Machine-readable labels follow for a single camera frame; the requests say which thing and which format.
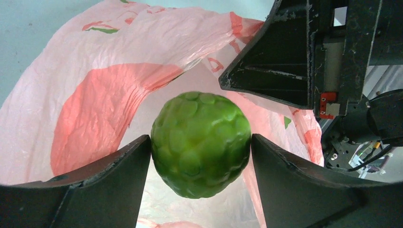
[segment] crumpled plastic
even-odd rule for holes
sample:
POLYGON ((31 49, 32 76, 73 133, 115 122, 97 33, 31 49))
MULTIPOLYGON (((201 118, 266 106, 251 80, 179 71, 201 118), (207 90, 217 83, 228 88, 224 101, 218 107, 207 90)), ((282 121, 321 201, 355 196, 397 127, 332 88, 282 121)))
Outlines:
MULTIPOLYGON (((125 0, 77 15, 0 109, 0 183, 47 181, 113 153, 149 134, 167 100, 192 90, 228 97, 253 133, 323 166, 312 111, 219 87, 217 78, 262 24, 233 12, 125 0)), ((265 228, 251 161, 242 178, 208 199, 177 196, 150 164, 138 227, 265 228)))

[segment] translucent plastic bag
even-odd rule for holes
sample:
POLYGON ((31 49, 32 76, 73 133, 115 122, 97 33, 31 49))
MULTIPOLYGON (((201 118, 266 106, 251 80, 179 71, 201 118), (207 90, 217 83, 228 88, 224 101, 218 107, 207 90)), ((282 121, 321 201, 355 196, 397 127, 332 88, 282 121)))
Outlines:
MULTIPOLYGON (((221 94, 260 133, 323 165, 311 111, 222 91, 217 78, 262 26, 235 13, 106 0, 66 23, 0 110, 0 183, 46 181, 149 134, 163 104, 186 91, 221 94)), ((150 164, 138 227, 266 227, 251 160, 223 192, 184 199, 150 164)))

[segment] green round object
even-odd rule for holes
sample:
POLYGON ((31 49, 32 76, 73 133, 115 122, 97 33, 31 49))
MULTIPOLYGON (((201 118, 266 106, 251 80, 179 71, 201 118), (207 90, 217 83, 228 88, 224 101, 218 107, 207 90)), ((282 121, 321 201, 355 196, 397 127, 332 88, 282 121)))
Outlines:
POLYGON ((246 167, 250 136, 249 121, 229 99, 180 94, 164 105, 151 129, 155 169, 182 197, 212 197, 246 167))

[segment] green fruit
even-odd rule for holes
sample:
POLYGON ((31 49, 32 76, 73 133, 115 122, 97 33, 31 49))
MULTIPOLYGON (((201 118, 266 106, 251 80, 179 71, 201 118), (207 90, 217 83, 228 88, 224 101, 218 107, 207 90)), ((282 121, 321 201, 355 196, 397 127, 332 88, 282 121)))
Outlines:
POLYGON ((229 99, 187 92, 169 100, 151 130, 158 174, 176 194, 208 198, 236 180, 249 160, 250 124, 229 99))

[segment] plastic bag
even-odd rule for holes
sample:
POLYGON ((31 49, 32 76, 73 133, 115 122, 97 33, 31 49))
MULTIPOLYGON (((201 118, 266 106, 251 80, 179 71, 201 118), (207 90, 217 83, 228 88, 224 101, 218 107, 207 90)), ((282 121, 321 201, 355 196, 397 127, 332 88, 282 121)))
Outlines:
MULTIPOLYGON (((191 90, 227 96, 253 133, 323 165, 311 111, 219 87, 217 77, 262 24, 235 13, 125 0, 105 0, 74 17, 0 110, 0 183, 46 181, 96 161, 149 134, 162 105, 191 90)), ((266 227, 251 161, 243 178, 198 200, 177 196, 150 164, 138 226, 266 227)))

